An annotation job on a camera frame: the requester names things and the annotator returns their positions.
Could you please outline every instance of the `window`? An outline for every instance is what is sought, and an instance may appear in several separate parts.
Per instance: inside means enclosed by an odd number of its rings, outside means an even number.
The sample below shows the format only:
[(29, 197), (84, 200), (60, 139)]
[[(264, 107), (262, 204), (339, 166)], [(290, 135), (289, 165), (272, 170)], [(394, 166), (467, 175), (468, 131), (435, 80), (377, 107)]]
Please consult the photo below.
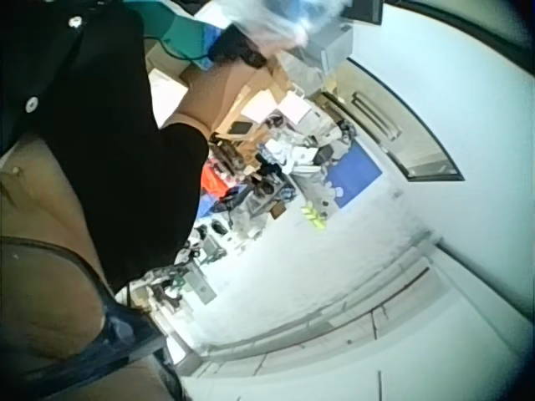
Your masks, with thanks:
[(460, 181), (461, 172), (412, 110), (375, 76), (348, 59), (324, 94), (380, 146), (409, 181)]
[[(528, 28), (530, 23), (521, 20), (510, 1), (386, 0), (385, 2), (447, 23), (480, 40), (533, 74), (533, 41)], [(530, 11), (526, 6), (522, 13), (531, 14), (532, 9)]]

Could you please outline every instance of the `black shirt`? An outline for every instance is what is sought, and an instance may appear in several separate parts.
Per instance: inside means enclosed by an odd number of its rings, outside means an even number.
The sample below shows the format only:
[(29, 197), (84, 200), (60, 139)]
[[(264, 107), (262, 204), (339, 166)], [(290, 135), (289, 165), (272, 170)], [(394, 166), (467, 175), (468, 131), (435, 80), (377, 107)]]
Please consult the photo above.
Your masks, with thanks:
[(119, 7), (93, 18), (39, 113), (113, 290), (172, 264), (195, 220), (208, 147), (191, 126), (157, 128), (139, 16)]

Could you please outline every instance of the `cable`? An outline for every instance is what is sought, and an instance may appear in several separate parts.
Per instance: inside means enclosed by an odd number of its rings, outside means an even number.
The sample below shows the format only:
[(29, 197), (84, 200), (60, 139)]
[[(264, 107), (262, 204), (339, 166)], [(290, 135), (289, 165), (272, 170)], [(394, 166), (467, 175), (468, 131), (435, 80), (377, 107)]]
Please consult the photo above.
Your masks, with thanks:
[(173, 54), (173, 52), (171, 52), (167, 48), (167, 46), (164, 44), (164, 42), (162, 42), (162, 40), (160, 38), (157, 38), (156, 36), (145, 36), (145, 39), (154, 39), (154, 40), (158, 41), (158, 43), (160, 44), (161, 48), (164, 49), (164, 52), (166, 52), (166, 54), (169, 57), (172, 57), (172, 58), (174, 58), (176, 60), (180, 60), (180, 61), (198, 61), (198, 60), (202, 60), (202, 59), (208, 57), (208, 54), (204, 54), (204, 55), (198, 56), (198, 57), (180, 57), (180, 56), (177, 56), (176, 54)]

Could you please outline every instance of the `white wall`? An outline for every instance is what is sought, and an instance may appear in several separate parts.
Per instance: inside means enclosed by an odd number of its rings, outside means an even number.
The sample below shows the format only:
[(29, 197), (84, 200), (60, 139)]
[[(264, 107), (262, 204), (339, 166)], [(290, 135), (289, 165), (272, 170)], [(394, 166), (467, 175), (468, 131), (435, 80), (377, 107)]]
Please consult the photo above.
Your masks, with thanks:
[(381, 27), (355, 27), (351, 57), (420, 116), (466, 182), (406, 184), (392, 175), (445, 244), (531, 315), (533, 78), (417, 13), (385, 6)]
[(184, 378), (196, 401), (493, 399), (520, 360), (485, 320), (451, 291), (409, 324), (369, 346), (279, 374), (241, 379)]

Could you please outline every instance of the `plastic bag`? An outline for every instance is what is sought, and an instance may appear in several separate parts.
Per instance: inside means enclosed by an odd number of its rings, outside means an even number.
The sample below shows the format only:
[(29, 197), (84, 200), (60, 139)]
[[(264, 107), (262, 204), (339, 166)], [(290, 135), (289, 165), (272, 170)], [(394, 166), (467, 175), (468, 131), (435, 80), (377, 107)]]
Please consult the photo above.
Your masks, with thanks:
[(308, 37), (340, 15), (349, 0), (216, 0), (225, 17), (257, 46), (293, 43)]

